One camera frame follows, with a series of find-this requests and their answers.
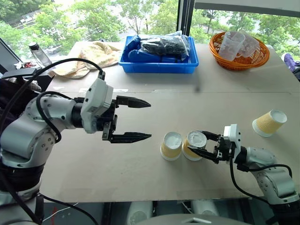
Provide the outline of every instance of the blue plastic tray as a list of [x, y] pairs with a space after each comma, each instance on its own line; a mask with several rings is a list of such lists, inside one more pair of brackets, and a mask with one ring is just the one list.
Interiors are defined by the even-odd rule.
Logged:
[[[127, 45], [133, 36], [127, 36]], [[194, 39], [188, 37], [191, 45], [188, 63], [133, 63], [126, 62], [123, 59], [123, 53], [120, 57], [119, 64], [123, 67], [125, 73], [176, 73], [176, 74], [192, 74], [199, 65], [197, 51]]]

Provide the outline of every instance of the black cable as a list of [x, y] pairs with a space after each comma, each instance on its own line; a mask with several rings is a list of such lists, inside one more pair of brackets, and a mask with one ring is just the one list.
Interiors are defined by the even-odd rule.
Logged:
[[43, 111], [43, 108], [41, 106], [41, 98], [45, 95], [58, 95], [61, 96], [63, 98], [67, 98], [67, 99], [71, 99], [70, 97], [63, 95], [61, 93], [58, 93], [56, 91], [45, 91], [43, 93], [40, 93], [37, 96], [36, 99], [36, 104], [37, 104], [37, 110], [39, 112], [39, 114], [41, 115], [42, 119], [46, 122], [46, 124], [56, 133], [57, 135], [57, 139], [55, 140], [55, 143], [58, 143], [61, 140], [61, 134], [60, 131], [56, 128], [56, 126], [48, 119], [48, 117], [46, 116], [46, 114]]
[[44, 67], [43, 69], [37, 71], [25, 84], [23, 84], [19, 90], [15, 93], [15, 95], [10, 99], [10, 101], [8, 102], [8, 104], [6, 105], [5, 109], [2, 112], [2, 116], [0, 118], [0, 134], [2, 134], [2, 130], [3, 130], [3, 125], [4, 125], [4, 121], [10, 111], [10, 109], [12, 108], [12, 106], [15, 104], [16, 100], [22, 95], [22, 93], [26, 90], [26, 88], [29, 86], [29, 84], [36, 79], [39, 75], [41, 75], [43, 72], [45, 72], [46, 70], [59, 65], [61, 63], [64, 62], [70, 62], [70, 61], [82, 61], [82, 62], [86, 62], [89, 63], [91, 65], [93, 65], [94, 67], [96, 67], [101, 73], [103, 72], [103, 70], [100, 68], [100, 66], [98, 66], [96, 63], [89, 61], [89, 60], [85, 60], [85, 59], [80, 59], [80, 58], [70, 58], [70, 59], [65, 59], [65, 60], [60, 60], [57, 61], [53, 64], [50, 64], [49, 66]]
[[80, 208], [78, 208], [78, 207], [76, 207], [74, 205], [71, 205], [69, 203], [61, 202], [61, 201], [49, 198], [49, 197], [47, 197], [45, 195], [43, 195], [43, 196], [44, 196], [44, 199], [47, 199], [47, 200], [49, 200], [51, 202], [58, 203], [58, 204], [61, 204], [61, 205], [65, 205], [65, 206], [68, 206], [68, 207], [70, 207], [72, 209], [75, 209], [75, 210], [78, 210], [78, 211], [84, 213], [85, 215], [87, 215], [94, 222], [95, 225], [98, 225], [98, 222], [95, 220], [95, 218], [91, 214], [89, 214], [88, 212], [86, 212], [86, 211], [84, 211], [84, 210], [82, 210], [82, 209], [80, 209]]
[[290, 177], [291, 178], [293, 177], [291, 168], [288, 165], [284, 165], [284, 164], [266, 165], [266, 166], [263, 166], [263, 167], [260, 167], [260, 168], [257, 168], [257, 169], [249, 169], [249, 171], [250, 172], [257, 172], [257, 171], [265, 170], [265, 169], [272, 168], [272, 167], [285, 167], [285, 168], [288, 169]]
[[255, 199], [257, 199], [257, 200], [260, 200], [260, 201], [263, 201], [264, 203], [269, 204], [267, 200], [265, 200], [265, 199], [263, 199], [263, 198], [261, 198], [261, 197], [258, 197], [258, 196], [256, 196], [256, 195], [250, 194], [250, 193], [244, 191], [242, 188], [240, 188], [240, 187], [238, 186], [238, 184], [236, 183], [235, 178], [234, 178], [234, 173], [233, 173], [233, 158], [232, 158], [232, 156], [231, 156], [230, 159], [229, 159], [229, 165], [230, 165], [230, 175], [231, 175], [231, 180], [232, 180], [234, 186], [236, 187], [236, 189], [238, 189], [241, 193], [243, 193], [243, 194], [245, 194], [245, 195], [248, 195], [249, 197], [255, 198]]
[[14, 191], [13, 186], [9, 183], [3, 172], [0, 170], [0, 179], [3, 182], [6, 190], [11, 194], [14, 200], [19, 204], [19, 206], [28, 214], [32, 221], [36, 224], [41, 225], [41, 220], [31, 211], [31, 209], [22, 201], [19, 195]]

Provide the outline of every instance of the window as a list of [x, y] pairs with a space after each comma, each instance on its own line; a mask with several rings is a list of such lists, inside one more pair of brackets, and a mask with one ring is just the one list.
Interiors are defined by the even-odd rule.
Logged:
[[4, 0], [0, 35], [22, 60], [37, 42], [52, 61], [77, 41], [118, 42], [134, 34], [176, 31], [178, 0]]
[[247, 12], [194, 9], [190, 35], [197, 43], [208, 43], [223, 31], [244, 30], [271, 45], [279, 56], [291, 53], [300, 60], [300, 18]]

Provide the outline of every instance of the tipped over paper cup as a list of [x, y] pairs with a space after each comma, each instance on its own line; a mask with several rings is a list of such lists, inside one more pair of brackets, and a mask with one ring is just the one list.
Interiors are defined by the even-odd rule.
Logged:
[[174, 161], [181, 155], [182, 137], [176, 132], [169, 132], [164, 136], [160, 146], [160, 154], [165, 160]]
[[272, 109], [270, 112], [254, 120], [252, 127], [260, 136], [270, 137], [286, 122], [287, 116], [284, 112]]
[[187, 135], [183, 145], [182, 145], [182, 153], [186, 158], [192, 161], [198, 161], [202, 159], [201, 156], [198, 156], [196, 153], [193, 153], [188, 146], [193, 145], [199, 148], [205, 148], [207, 142], [206, 136], [200, 131], [192, 131]]

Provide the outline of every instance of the orange woven basket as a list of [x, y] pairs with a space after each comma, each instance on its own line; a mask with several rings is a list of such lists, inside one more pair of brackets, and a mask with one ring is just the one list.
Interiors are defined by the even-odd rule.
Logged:
[[235, 58], [233, 61], [221, 58], [218, 52], [220, 50], [224, 34], [225, 32], [216, 34], [210, 40], [210, 52], [213, 54], [220, 66], [230, 70], [246, 70], [254, 67], [260, 67], [269, 60], [270, 52], [267, 46], [258, 39], [256, 40], [259, 42], [259, 47], [249, 57], [244, 58], [243, 56], [240, 56], [239, 58]]

